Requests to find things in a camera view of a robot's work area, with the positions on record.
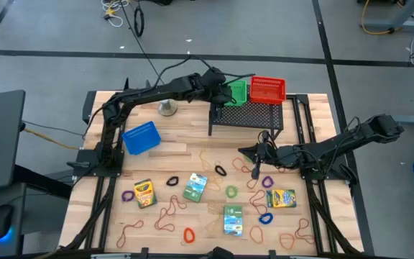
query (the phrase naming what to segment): gray floor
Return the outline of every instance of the gray floor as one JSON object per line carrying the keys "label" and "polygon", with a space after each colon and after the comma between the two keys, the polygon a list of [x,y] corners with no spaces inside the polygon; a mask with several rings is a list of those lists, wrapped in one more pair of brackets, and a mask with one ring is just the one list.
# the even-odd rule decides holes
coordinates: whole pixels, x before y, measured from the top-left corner
{"label": "gray floor", "polygon": [[[358,26],[362,6],[355,0],[319,2],[333,59],[407,61],[406,47],[413,32],[366,35]],[[5,3],[0,0],[0,11]],[[149,53],[323,58],[311,0],[175,0],[165,7],[142,2],[142,8],[146,28],[141,43]],[[367,16],[390,17],[397,9],[371,6]],[[16,0],[0,24],[0,50],[140,53],[127,26],[113,28],[100,16],[99,1]],[[153,63],[160,71],[177,61]],[[283,77],[289,92],[327,93],[336,114],[325,65],[210,63],[230,73]],[[163,78],[169,81],[204,70],[199,62],[192,62]],[[347,119],[359,116],[364,120],[379,113],[414,114],[414,68],[337,65],[335,71]],[[81,121],[86,92],[122,88],[126,77],[132,87],[155,80],[144,59],[0,56],[0,92],[27,92],[25,120],[76,132],[86,128]],[[70,145],[82,144],[80,137],[33,128]],[[356,150],[355,155],[375,254],[414,258],[414,127],[405,126],[397,142],[371,144]],[[21,134],[18,164],[49,174],[67,170],[69,160],[75,160],[74,151]],[[59,204],[59,210],[65,205]],[[62,215],[53,217],[61,222]],[[59,234],[60,224],[52,224],[43,232],[27,235],[24,251],[51,250]]]}

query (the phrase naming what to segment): purple rubber band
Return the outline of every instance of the purple rubber band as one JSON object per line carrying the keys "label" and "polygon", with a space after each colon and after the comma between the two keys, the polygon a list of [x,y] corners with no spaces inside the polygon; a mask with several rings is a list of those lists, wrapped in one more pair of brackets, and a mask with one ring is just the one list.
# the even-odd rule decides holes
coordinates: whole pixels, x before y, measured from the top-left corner
{"label": "purple rubber band", "polygon": [[[132,194],[132,197],[130,197],[130,198],[126,198],[126,194]],[[125,192],[123,192],[123,193],[122,193],[122,195],[121,195],[121,199],[122,199],[122,201],[123,201],[123,202],[128,202],[128,201],[131,201],[131,200],[133,200],[133,199],[134,199],[134,197],[135,197],[135,193],[134,193],[134,191],[125,191]]]}
{"label": "purple rubber band", "polygon": [[[266,180],[270,180],[270,184],[269,185],[266,185],[265,184],[265,181]],[[272,180],[272,178],[271,178],[271,176],[266,176],[266,177],[264,177],[264,179],[263,179],[263,181],[262,181],[262,185],[263,185],[263,187],[265,187],[265,188],[269,188],[269,187],[271,187],[272,185],[274,184],[274,181]]]}

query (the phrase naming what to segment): green basket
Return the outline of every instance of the green basket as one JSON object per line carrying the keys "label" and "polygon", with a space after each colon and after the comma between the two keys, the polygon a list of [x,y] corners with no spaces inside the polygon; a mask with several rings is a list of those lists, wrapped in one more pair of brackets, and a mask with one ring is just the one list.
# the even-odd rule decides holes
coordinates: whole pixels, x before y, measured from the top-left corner
{"label": "green basket", "polygon": [[236,99],[236,103],[232,102],[225,103],[226,106],[241,106],[247,101],[247,82],[246,81],[235,81],[228,83],[228,86],[231,88],[232,97]]}

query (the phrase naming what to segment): red basket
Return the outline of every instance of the red basket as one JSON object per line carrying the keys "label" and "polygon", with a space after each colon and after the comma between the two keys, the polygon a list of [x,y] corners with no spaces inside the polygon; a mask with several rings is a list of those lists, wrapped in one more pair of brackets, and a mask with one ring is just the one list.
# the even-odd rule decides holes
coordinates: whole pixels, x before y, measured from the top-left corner
{"label": "red basket", "polygon": [[250,101],[262,104],[281,104],[285,101],[285,80],[265,76],[252,76]]}

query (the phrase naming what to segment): computer mouse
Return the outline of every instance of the computer mouse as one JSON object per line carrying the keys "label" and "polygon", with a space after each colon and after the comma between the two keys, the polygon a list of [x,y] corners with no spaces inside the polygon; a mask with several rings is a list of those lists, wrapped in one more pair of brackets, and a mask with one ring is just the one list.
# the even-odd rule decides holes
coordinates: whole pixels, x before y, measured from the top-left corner
{"label": "computer mouse", "polygon": [[12,212],[11,205],[5,204],[0,206],[0,238],[5,236],[11,227]]}

